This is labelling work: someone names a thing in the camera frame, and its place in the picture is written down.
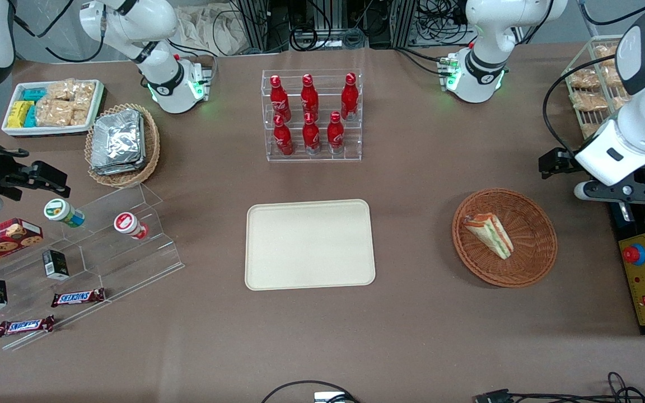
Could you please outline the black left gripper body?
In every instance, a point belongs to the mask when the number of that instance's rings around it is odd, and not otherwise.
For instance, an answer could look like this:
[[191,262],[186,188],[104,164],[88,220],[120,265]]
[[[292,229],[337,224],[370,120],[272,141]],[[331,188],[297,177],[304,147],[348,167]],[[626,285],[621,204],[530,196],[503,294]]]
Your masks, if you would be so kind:
[[577,171],[576,162],[569,150],[555,149],[555,174],[570,174]]

